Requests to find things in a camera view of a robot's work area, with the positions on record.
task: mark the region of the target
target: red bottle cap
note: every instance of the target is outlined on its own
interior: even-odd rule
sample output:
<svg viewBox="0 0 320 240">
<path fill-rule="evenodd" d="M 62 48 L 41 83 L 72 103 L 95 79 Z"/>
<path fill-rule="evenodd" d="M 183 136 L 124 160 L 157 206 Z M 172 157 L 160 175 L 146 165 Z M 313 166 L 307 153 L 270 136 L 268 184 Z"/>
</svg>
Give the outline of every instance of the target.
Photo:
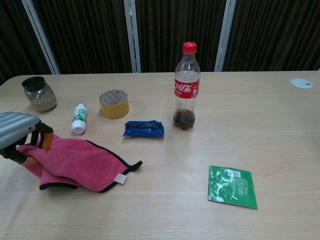
<svg viewBox="0 0 320 240">
<path fill-rule="evenodd" d="M 185 54 L 195 54 L 197 52 L 197 44 L 192 41 L 187 41 L 183 44 L 182 52 Z"/>
</svg>

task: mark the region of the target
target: towel tag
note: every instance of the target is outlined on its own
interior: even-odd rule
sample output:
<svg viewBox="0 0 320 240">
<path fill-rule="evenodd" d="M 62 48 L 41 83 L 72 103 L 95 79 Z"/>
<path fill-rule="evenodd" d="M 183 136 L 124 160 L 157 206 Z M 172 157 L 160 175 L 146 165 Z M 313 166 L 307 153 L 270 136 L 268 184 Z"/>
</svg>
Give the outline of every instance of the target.
<svg viewBox="0 0 320 240">
<path fill-rule="evenodd" d="M 126 175 L 123 175 L 123 174 L 119 173 L 119 174 L 115 177 L 114 181 L 117 182 L 117 183 L 119 183 L 119 184 L 124 184 L 125 181 L 126 181 L 126 179 L 127 179 L 127 176 L 126 176 Z"/>
</svg>

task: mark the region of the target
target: glass jar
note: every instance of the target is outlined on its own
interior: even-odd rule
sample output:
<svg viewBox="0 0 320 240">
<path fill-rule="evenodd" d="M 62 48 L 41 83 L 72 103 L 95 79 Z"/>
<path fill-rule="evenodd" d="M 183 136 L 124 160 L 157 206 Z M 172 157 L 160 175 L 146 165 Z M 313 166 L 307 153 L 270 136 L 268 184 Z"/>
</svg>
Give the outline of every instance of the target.
<svg viewBox="0 0 320 240">
<path fill-rule="evenodd" d="M 57 98 L 42 76 L 30 77 L 22 82 L 24 94 L 37 112 L 45 112 L 57 105 Z"/>
</svg>

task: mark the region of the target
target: brown liquid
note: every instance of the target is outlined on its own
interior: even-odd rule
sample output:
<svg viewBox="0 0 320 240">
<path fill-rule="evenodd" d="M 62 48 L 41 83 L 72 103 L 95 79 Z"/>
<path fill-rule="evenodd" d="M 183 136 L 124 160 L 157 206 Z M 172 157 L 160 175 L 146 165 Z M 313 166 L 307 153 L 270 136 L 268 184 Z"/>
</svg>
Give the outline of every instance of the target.
<svg viewBox="0 0 320 240">
<path fill-rule="evenodd" d="M 175 116 L 173 116 L 174 125 L 181 128 L 182 130 L 192 128 L 194 126 L 195 120 L 195 114 L 187 109 L 181 109 L 176 112 Z"/>
</svg>

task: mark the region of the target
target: small white bottle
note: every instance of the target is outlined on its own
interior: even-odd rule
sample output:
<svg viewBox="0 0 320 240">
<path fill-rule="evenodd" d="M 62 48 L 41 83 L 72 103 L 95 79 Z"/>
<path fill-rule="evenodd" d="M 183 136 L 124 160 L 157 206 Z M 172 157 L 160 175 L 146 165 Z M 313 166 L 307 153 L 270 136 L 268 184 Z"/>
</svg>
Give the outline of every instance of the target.
<svg viewBox="0 0 320 240">
<path fill-rule="evenodd" d="M 74 109 L 74 118 L 71 125 L 74 134 L 83 134 L 87 127 L 87 108 L 84 103 L 79 103 Z"/>
</svg>

